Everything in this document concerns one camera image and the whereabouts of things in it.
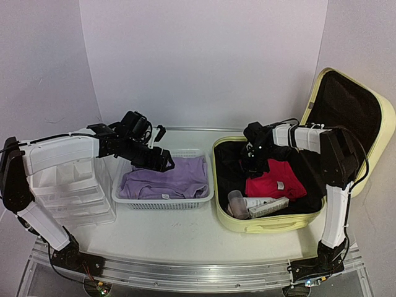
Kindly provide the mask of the lilac shirt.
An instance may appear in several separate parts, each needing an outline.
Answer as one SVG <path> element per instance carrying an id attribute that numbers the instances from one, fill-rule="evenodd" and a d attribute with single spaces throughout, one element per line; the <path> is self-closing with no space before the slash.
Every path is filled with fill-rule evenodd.
<path id="1" fill-rule="evenodd" d="M 207 196 L 209 184 L 204 156 L 176 157 L 175 168 L 161 173 L 133 167 L 122 176 L 122 199 L 200 199 Z"/>

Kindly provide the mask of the white perforated plastic basket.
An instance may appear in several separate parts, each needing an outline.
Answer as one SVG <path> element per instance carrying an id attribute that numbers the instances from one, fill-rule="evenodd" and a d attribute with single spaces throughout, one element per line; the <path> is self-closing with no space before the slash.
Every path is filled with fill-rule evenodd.
<path id="1" fill-rule="evenodd" d="M 111 198 L 132 210 L 199 209 L 214 196 L 212 164 L 198 148 L 172 149 L 175 168 L 165 173 L 120 160 Z"/>

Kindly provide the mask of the red shirt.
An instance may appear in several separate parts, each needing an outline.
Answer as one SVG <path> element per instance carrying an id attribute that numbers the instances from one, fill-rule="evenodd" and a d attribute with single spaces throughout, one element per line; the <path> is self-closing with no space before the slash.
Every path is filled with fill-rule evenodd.
<path id="1" fill-rule="evenodd" d="M 248 197 L 287 197 L 296 200 L 307 195 L 307 190 L 294 174 L 287 161 L 269 160 L 269 172 L 246 180 L 245 194 Z"/>

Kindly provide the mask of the pale yellow hard-shell suitcase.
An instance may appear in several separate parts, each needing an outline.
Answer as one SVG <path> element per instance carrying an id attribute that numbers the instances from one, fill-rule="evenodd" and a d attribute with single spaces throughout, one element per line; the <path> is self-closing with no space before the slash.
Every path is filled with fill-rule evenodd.
<path id="1" fill-rule="evenodd" d="M 388 99 L 369 87 L 332 69 L 322 70 L 313 86 L 301 124 L 342 126 L 357 136 L 360 161 L 373 170 L 395 131 L 395 110 Z M 275 157 L 287 161 L 307 194 L 288 208 L 257 219 L 238 220 L 227 213 L 227 195 L 244 192 L 246 176 L 241 168 L 243 136 L 218 139 L 212 149 L 216 213 L 220 223 L 239 233 L 280 233 L 304 228 L 324 209 L 325 182 L 320 174 L 319 155 L 306 150 L 281 148 Z"/>

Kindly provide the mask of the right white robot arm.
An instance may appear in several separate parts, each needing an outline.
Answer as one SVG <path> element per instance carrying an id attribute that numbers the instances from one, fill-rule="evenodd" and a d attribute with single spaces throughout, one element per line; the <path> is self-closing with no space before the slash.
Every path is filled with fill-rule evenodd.
<path id="1" fill-rule="evenodd" d="M 319 154 L 322 180 L 326 189 L 326 221 L 312 264 L 297 262 L 297 268 L 312 268 L 325 274 L 341 266 L 349 250 L 347 233 L 350 201 L 355 186 L 363 181 L 358 177 L 361 162 L 358 149 L 363 145 L 345 127 L 323 124 L 288 124 L 278 122 L 266 126 L 258 122 L 248 124 L 243 135 L 247 146 L 243 150 L 242 168 L 249 177 L 268 172 L 273 147 L 289 147 Z"/>

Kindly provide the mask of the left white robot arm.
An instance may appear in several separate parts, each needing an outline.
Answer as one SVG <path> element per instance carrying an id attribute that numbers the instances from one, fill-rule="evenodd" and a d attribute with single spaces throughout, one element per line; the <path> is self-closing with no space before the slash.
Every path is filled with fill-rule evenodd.
<path id="1" fill-rule="evenodd" d="M 105 158 L 157 172 L 174 168 L 169 151 L 156 146 L 166 130 L 128 111 L 113 124 L 92 124 L 37 140 L 8 138 L 1 150 L 1 199 L 7 210 L 38 233 L 69 269 L 83 265 L 70 247 L 68 228 L 114 220 L 112 179 Z"/>

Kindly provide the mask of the white lotion tube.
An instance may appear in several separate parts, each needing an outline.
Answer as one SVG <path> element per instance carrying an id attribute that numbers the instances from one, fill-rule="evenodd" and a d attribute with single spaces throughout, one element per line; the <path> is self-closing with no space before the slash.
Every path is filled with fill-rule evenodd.
<path id="1" fill-rule="evenodd" d="M 258 207 L 276 201 L 276 199 L 271 197 L 244 197 L 243 199 L 248 210 L 250 208 Z"/>

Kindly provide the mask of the clear plastic bottle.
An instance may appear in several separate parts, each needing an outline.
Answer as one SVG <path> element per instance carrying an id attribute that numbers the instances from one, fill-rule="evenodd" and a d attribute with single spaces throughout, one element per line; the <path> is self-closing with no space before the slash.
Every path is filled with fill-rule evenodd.
<path id="1" fill-rule="evenodd" d="M 236 219 L 245 220 L 249 218 L 249 212 L 241 191 L 230 191 L 228 193 L 228 204 L 233 216 Z"/>

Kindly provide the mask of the white toothpaste box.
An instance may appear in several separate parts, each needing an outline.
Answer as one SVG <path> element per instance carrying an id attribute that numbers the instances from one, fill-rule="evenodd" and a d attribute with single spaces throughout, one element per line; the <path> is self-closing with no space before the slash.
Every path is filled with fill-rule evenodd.
<path id="1" fill-rule="evenodd" d="M 251 218 L 265 217 L 274 212 L 287 208 L 289 201 L 290 200 L 287 197 L 282 197 L 279 199 L 275 199 L 272 202 L 267 202 L 257 207 L 252 207 L 248 210 L 248 212 Z"/>

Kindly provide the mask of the white plastic drawer organizer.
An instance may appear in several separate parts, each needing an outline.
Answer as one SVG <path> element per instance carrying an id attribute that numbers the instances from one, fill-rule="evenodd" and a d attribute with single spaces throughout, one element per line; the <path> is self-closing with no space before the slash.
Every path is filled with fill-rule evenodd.
<path id="1" fill-rule="evenodd" d="M 113 180 L 101 158 L 77 160 L 28 177 L 38 201 L 68 229 L 116 220 Z"/>

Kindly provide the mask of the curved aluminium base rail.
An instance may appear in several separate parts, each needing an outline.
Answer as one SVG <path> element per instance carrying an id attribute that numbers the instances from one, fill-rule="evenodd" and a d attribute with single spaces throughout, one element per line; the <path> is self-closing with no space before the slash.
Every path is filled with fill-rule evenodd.
<path id="1" fill-rule="evenodd" d="M 300 277 L 289 260 L 205 264 L 159 262 L 84 252 L 73 263 L 35 241 L 18 296 L 372 296 L 357 245 L 328 275 Z"/>

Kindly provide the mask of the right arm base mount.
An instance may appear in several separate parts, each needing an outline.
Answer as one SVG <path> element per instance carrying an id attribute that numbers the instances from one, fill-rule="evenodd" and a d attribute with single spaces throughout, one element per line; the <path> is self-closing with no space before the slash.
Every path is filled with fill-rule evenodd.
<path id="1" fill-rule="evenodd" d="M 348 251 L 347 244 L 348 240 L 345 239 L 339 246 L 331 248 L 319 241 L 316 257 L 291 261 L 288 271 L 291 273 L 293 284 L 327 278 L 342 272 L 343 252 Z"/>

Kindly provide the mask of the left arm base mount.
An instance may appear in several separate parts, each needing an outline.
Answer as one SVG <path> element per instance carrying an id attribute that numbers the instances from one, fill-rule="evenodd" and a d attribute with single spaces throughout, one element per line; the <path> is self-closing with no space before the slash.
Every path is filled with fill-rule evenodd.
<path id="1" fill-rule="evenodd" d="M 69 241 L 66 247 L 50 252 L 51 263 L 56 267 L 92 277 L 102 276 L 105 258 L 80 251 L 79 243 L 72 235 L 69 235 Z"/>

